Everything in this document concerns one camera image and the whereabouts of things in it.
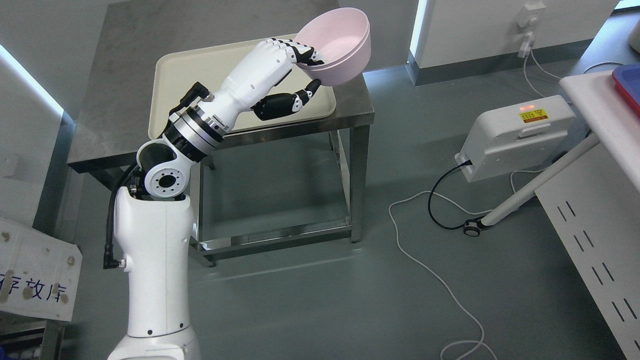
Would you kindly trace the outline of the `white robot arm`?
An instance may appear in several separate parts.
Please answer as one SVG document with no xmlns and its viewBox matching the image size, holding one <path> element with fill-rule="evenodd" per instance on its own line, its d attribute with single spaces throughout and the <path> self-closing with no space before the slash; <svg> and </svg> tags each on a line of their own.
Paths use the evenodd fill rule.
<svg viewBox="0 0 640 360">
<path fill-rule="evenodd" d="M 132 170 L 142 175 L 141 199 L 120 183 L 110 198 L 109 239 L 123 259 L 105 246 L 107 268 L 128 273 L 126 335 L 110 360 L 199 360 L 201 347 L 191 326 L 188 305 L 188 247 L 194 231 L 192 201 L 185 194 L 192 166 L 217 148 L 247 112 L 268 93 L 243 98 L 237 86 L 205 93 L 194 84 L 172 109 L 164 131 L 140 146 Z"/>
</svg>

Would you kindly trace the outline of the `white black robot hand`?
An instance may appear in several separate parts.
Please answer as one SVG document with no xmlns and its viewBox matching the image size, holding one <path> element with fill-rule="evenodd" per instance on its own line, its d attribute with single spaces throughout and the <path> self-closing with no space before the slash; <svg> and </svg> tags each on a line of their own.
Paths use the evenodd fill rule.
<svg viewBox="0 0 640 360">
<path fill-rule="evenodd" d="M 261 121 L 291 116 L 311 100 L 322 82 L 314 79 L 294 93 L 269 95 L 269 92 L 296 64 L 319 66 L 324 63 L 314 47 L 292 39 L 263 39 L 227 75 L 212 100 L 199 102 L 203 120 L 212 129 L 227 133 L 244 112 L 254 112 Z"/>
</svg>

